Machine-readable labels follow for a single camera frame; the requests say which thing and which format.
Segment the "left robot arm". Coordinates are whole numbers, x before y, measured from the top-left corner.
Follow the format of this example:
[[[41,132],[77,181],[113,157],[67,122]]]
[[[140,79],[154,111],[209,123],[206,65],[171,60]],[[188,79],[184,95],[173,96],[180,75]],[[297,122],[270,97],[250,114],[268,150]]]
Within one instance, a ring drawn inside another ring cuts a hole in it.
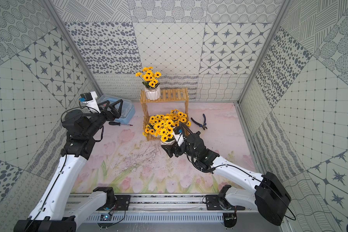
[[[112,187],[98,187],[89,198],[65,213],[72,187],[97,143],[94,135],[104,132],[106,122],[120,118],[123,106],[122,99],[102,103],[87,101],[85,97],[80,100],[90,112],[77,106],[61,115],[61,125],[67,133],[58,167],[29,217],[16,223],[15,232],[75,232],[94,211],[101,207],[111,209],[116,202]]]

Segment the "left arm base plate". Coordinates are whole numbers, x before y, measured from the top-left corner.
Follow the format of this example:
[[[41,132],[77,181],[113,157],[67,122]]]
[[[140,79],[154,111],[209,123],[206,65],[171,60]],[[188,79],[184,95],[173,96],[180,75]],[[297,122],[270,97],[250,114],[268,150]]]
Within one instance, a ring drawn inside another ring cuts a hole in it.
[[[115,195],[112,187],[97,187],[93,192],[106,193],[106,202],[103,206],[97,209],[98,211],[125,211],[129,208],[131,195]]]

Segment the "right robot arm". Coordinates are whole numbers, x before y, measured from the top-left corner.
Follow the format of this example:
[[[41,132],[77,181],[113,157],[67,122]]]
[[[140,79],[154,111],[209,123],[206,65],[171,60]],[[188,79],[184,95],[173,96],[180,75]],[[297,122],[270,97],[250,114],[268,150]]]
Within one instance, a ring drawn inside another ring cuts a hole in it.
[[[286,213],[291,211],[289,205],[292,199],[275,174],[260,174],[233,164],[206,148],[199,132],[185,136],[180,128],[165,131],[161,134],[161,147],[169,157],[186,155],[198,171],[222,176],[246,190],[242,194],[236,188],[225,185],[218,199],[220,206],[226,210],[232,206],[257,210],[275,226],[280,226]]]

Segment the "clear blue plastic toolbox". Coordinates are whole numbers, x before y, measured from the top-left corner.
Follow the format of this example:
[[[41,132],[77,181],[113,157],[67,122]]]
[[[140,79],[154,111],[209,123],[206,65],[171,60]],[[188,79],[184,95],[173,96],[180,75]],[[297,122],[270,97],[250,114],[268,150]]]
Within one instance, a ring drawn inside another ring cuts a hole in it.
[[[120,99],[121,99],[120,97],[114,97],[111,95],[104,94],[97,100],[97,103],[102,103],[104,101],[109,101],[110,103],[114,103]],[[122,100],[123,100],[123,105],[122,105],[121,116],[120,118],[115,119],[114,122],[129,124],[130,120],[135,114],[135,108],[132,101],[127,99],[122,99]]]

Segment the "wooden two-tier shelf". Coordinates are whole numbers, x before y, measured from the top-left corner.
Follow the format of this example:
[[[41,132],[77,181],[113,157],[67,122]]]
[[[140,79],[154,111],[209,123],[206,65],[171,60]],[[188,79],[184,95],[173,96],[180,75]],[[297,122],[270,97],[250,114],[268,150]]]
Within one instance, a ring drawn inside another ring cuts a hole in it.
[[[189,91],[187,88],[160,90],[160,98],[150,101],[146,98],[144,90],[140,94],[140,104],[142,106],[144,119],[143,129],[148,124],[148,118],[155,115],[167,115],[172,110],[179,110],[189,116]],[[159,138],[148,135],[147,140],[160,140]]]

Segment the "aluminium rail frame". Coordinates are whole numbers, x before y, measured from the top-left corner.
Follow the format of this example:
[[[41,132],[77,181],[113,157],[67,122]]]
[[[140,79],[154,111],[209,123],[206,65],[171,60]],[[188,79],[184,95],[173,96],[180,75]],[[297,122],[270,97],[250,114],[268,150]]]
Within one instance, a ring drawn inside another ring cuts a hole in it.
[[[91,194],[70,194],[65,208],[69,213]],[[257,210],[215,210],[209,211],[204,203],[206,195],[201,194],[133,194],[130,205],[125,211],[94,211],[83,223],[99,223],[111,226],[113,223],[213,223],[220,222],[232,228],[240,220],[237,213],[257,213]],[[291,231],[288,218],[280,225]]]

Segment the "sunflower pot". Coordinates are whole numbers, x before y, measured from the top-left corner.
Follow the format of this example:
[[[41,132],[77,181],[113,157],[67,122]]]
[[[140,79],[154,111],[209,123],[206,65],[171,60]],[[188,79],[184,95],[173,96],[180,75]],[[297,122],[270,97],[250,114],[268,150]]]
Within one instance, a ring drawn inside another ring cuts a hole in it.
[[[177,127],[180,123],[184,123],[187,127],[191,126],[191,122],[188,120],[187,114],[175,109],[172,110],[170,114],[164,116],[164,119],[167,121],[168,125],[172,127]]]
[[[171,119],[163,119],[154,123],[152,127],[152,134],[159,138],[163,145],[169,145],[174,142],[174,121]]]
[[[149,134],[155,137],[161,135],[161,130],[165,127],[164,115],[155,115],[148,118],[148,124],[145,125],[143,135]]]
[[[144,67],[141,72],[135,73],[136,77],[142,80],[144,85],[144,92],[146,98],[150,101],[158,100],[160,98],[160,82],[161,72],[155,72],[153,67]]]

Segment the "floral table mat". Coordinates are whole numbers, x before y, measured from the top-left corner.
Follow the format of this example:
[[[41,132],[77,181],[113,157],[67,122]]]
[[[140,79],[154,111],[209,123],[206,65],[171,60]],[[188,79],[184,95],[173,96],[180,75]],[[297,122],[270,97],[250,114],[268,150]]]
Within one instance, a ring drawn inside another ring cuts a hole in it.
[[[230,181],[196,170],[185,156],[168,157],[158,140],[143,136],[144,113],[136,103],[128,126],[104,125],[96,134],[92,155],[80,172],[72,191],[87,193],[99,186],[116,193],[217,193]],[[188,115],[200,123],[205,146],[250,171],[255,170],[233,103],[190,103]]]

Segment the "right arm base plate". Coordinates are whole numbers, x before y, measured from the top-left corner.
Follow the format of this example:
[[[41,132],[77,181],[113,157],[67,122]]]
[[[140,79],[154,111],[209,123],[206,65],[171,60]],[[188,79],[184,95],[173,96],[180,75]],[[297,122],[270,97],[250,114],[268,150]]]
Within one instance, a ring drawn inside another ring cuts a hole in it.
[[[232,206],[225,198],[226,192],[231,188],[231,185],[222,187],[218,195],[206,195],[204,203],[209,211],[215,210],[245,210],[243,206]]]

